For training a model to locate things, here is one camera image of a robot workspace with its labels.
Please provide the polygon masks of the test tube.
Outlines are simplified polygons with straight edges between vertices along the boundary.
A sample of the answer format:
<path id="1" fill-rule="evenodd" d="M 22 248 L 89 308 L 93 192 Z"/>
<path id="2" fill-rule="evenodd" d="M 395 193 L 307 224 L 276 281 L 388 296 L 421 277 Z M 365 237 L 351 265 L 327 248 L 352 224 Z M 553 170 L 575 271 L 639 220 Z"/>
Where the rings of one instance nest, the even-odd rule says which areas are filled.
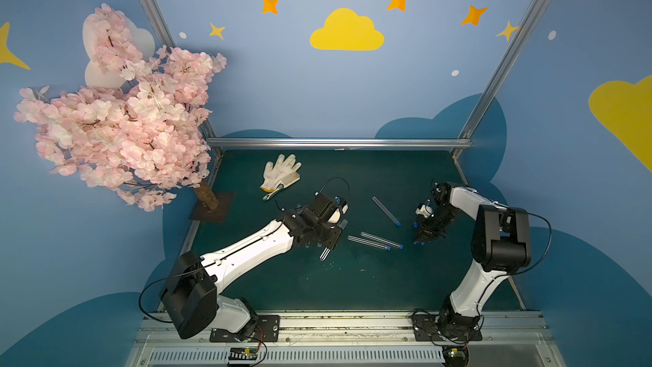
<path id="1" fill-rule="evenodd" d="M 395 226 L 401 227 L 402 223 L 396 218 L 396 216 L 376 197 L 372 197 L 372 201 L 377 205 L 377 207 L 382 210 L 382 212 L 392 221 Z"/>
<path id="2" fill-rule="evenodd" d="M 342 219 L 338 224 L 328 224 L 324 238 L 321 241 L 324 250 L 319 257 L 320 261 L 325 261 L 329 253 L 336 248 L 341 239 L 342 232 L 347 225 L 348 221 L 346 219 Z"/>

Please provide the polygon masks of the test tube diagonal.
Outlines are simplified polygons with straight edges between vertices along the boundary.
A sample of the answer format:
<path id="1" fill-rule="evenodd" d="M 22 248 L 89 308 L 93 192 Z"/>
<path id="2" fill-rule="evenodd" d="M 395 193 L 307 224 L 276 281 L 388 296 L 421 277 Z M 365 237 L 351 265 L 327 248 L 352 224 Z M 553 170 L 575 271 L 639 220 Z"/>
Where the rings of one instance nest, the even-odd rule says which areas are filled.
<path id="1" fill-rule="evenodd" d="M 360 245 L 365 245 L 365 246 L 370 246 L 376 249 L 384 250 L 384 251 L 390 251 L 392 248 L 390 246 L 387 246 L 386 244 L 382 244 L 376 241 L 370 241 L 370 240 L 365 240 L 360 237 L 356 237 L 353 235 L 347 236 L 348 241 L 360 244 Z"/>
<path id="2" fill-rule="evenodd" d="M 366 232 L 361 232 L 360 234 L 361 234 L 361 236 L 363 238 L 366 238 L 366 239 L 369 239 L 369 240 L 372 240 L 372 241 L 376 241 L 376 242 L 384 244 L 386 246 L 395 247 L 395 248 L 400 249 L 400 250 L 402 250 L 404 248 L 403 244 L 399 244 L 399 243 L 397 243 L 395 241 L 389 241 L 389 240 L 387 240 L 385 238 L 382 238 L 380 236 L 377 236 L 375 234 L 369 234 L 369 233 L 366 233 Z"/>

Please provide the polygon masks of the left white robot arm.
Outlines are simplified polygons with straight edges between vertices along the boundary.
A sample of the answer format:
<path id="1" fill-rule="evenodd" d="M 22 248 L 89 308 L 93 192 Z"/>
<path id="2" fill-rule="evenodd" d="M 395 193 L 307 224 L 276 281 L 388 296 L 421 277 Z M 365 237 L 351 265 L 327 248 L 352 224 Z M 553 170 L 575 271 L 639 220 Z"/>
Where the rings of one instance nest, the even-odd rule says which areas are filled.
<path id="1" fill-rule="evenodd" d="M 296 245 L 317 242 L 333 250 L 348 205 L 329 203 L 283 211 L 256 233 L 221 250 L 180 256 L 160 294 L 178 336 L 190 339 L 212 327 L 244 341 L 256 335 L 259 315 L 244 298 L 223 291 L 237 278 Z"/>

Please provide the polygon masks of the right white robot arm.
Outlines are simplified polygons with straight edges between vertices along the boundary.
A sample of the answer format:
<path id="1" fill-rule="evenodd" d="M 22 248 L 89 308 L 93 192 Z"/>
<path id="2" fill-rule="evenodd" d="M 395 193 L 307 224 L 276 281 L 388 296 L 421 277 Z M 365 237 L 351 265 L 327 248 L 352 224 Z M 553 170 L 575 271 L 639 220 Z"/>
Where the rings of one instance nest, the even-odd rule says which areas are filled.
<path id="1" fill-rule="evenodd" d="M 458 288 L 444 301 L 437 317 L 441 334 L 460 336 L 479 326 L 486 301 L 509 276 L 531 263 L 529 213 L 493 202 L 456 183 L 435 183 L 431 199 L 415 211 L 414 243 L 446 235 L 460 214 L 475 221 L 472 263 Z"/>

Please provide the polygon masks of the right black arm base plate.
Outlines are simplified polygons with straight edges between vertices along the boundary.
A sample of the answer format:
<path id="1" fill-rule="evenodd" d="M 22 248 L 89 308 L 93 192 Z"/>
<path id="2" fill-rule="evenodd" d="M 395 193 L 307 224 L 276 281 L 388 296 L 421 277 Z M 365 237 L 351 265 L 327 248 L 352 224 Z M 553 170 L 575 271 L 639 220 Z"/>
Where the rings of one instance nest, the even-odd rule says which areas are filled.
<path id="1" fill-rule="evenodd" d="M 457 331 L 446 333 L 437 326 L 437 315 L 417 309 L 409 315 L 416 342 L 442 342 L 451 345 L 465 345 L 471 342 L 480 342 L 483 339 L 482 324 L 473 328 L 462 327 Z"/>

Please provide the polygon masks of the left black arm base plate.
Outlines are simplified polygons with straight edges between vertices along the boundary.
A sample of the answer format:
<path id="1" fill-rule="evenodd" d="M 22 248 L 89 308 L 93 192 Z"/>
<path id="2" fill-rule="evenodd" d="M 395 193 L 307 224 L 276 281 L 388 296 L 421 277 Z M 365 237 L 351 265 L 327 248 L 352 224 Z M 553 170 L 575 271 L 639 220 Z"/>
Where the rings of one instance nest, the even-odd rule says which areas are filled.
<path id="1" fill-rule="evenodd" d="M 213 328 L 211 343 L 276 343 L 278 341 L 280 316 L 278 314 L 263 314 L 253 316 L 244 327 L 236 333 Z"/>

